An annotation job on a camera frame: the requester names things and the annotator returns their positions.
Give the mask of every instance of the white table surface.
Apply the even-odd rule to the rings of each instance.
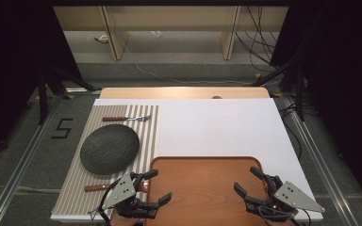
[[[314,199],[273,99],[97,99],[94,105],[159,105],[157,156],[251,156],[264,173]],[[300,211],[295,219],[308,217]]]

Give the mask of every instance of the black cord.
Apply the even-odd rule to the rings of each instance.
[[[239,39],[240,43],[242,44],[242,46],[250,53],[250,60],[251,60],[251,64],[252,66],[254,66],[255,69],[257,69],[258,71],[262,71],[265,73],[271,73],[272,71],[267,71],[267,70],[263,70],[263,69],[259,69],[256,67],[256,65],[253,63],[252,61],[252,55],[254,55],[255,57],[263,60],[265,63],[270,64],[269,61],[267,61],[265,58],[261,57],[258,53],[256,53],[253,49],[251,49],[238,35],[238,33],[235,33],[237,35],[237,38]]]
[[[302,144],[299,138],[293,133],[292,129],[285,123],[285,117],[289,114],[291,114],[293,111],[295,111],[296,104],[289,105],[287,108],[279,110],[279,112],[283,112],[283,116],[281,117],[282,123],[285,125],[285,127],[290,131],[290,133],[295,137],[296,141],[298,142],[298,160],[301,160],[302,157]]]
[[[307,217],[308,217],[308,226],[311,225],[311,218],[310,218],[310,215],[307,213],[307,211],[303,210],[306,214],[307,214]]]
[[[110,219],[108,218],[107,214],[105,213],[105,210],[103,209],[103,206],[104,206],[104,203],[105,203],[105,200],[106,200],[106,197],[107,197],[107,194],[108,192],[113,189],[113,187],[115,187],[118,183],[119,183],[120,179],[113,182],[108,188],[107,190],[105,191],[105,194],[104,196],[102,197],[102,200],[97,208],[97,212],[98,214],[105,220],[105,223],[106,223],[106,226],[110,226]]]
[[[262,209],[264,210],[268,210],[270,212],[276,213],[278,215],[274,216],[274,215],[264,215],[262,213]],[[280,210],[276,210],[276,209],[272,209],[268,206],[265,205],[259,205],[258,206],[258,213],[260,214],[261,217],[263,218],[267,218],[267,219],[272,219],[272,218],[288,218],[289,217],[289,213],[288,212],[284,212],[284,211],[280,211]]]
[[[290,221],[296,226],[301,226],[294,218],[292,218]]]
[[[272,38],[274,39],[275,42],[277,42],[277,39],[275,38],[275,36],[272,34],[272,32],[270,32]]]
[[[246,35],[250,40],[252,40],[252,41],[255,41],[255,42],[259,43],[259,44],[264,44],[264,45],[269,46],[269,47],[271,47],[271,48],[275,48],[275,46],[273,46],[273,45],[270,45],[270,44],[267,44],[267,43],[263,43],[263,42],[258,41],[258,40],[254,40],[254,38],[252,38],[252,37],[248,34],[248,32],[246,32],[246,31],[245,31],[245,35]]]
[[[262,14],[262,11],[263,11],[263,7],[262,7],[262,6],[259,6],[259,7],[257,8],[257,10],[258,10],[258,21],[257,21],[257,23],[256,23],[255,18],[254,18],[254,16],[253,16],[250,8],[248,7],[249,14],[250,14],[250,16],[251,16],[251,18],[252,18],[252,20],[253,20],[253,22],[254,22],[255,28],[256,28],[255,38],[256,38],[257,34],[259,34],[262,42],[263,42],[263,43],[266,43],[265,39],[263,38],[263,34],[261,33],[261,14]],[[267,53],[267,50],[266,50],[266,47],[265,47],[264,44],[263,44],[263,49],[264,49],[264,52],[265,52],[266,55],[267,55],[267,58],[270,59],[270,57],[269,57],[269,55],[268,55],[268,53]]]

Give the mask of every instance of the robotic arm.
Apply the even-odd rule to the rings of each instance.
[[[245,201],[246,211],[271,221],[284,222],[293,219],[298,214],[298,208],[324,213],[325,209],[301,189],[291,182],[282,183],[278,176],[264,174],[260,169],[251,167],[251,173],[264,180],[268,186],[269,199],[261,201],[250,197],[247,191],[237,182],[234,183],[234,190]]]
[[[142,202],[136,196],[142,179],[148,180],[157,175],[158,171],[156,169],[145,173],[131,172],[130,174],[126,173],[122,178],[112,183],[107,188],[97,208],[97,212],[107,225],[110,224],[105,210],[110,208],[115,208],[117,213],[125,218],[155,218],[159,207],[167,204],[172,199],[172,193],[163,196],[157,202]],[[113,191],[106,200],[108,192],[112,189]]]

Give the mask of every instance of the utensil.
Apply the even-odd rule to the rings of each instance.
[[[148,182],[143,182],[144,186],[148,186]],[[84,191],[95,191],[95,190],[106,190],[110,184],[107,185],[96,185],[96,186],[84,186]]]
[[[140,116],[140,117],[103,117],[102,121],[148,121],[152,116]]]

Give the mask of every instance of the striped mat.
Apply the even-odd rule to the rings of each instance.
[[[76,149],[72,165],[52,211],[56,216],[86,216],[96,209],[105,190],[85,192],[84,186],[110,184],[126,172],[146,172],[156,157],[159,132],[158,105],[94,105],[90,112],[83,135]],[[103,117],[126,116],[137,117],[151,115],[149,121],[102,121]],[[84,140],[96,129],[114,123],[121,123],[134,129],[140,137],[140,152],[127,169],[113,175],[96,175],[87,171],[81,164],[79,154]],[[140,199],[146,200],[145,194]]]

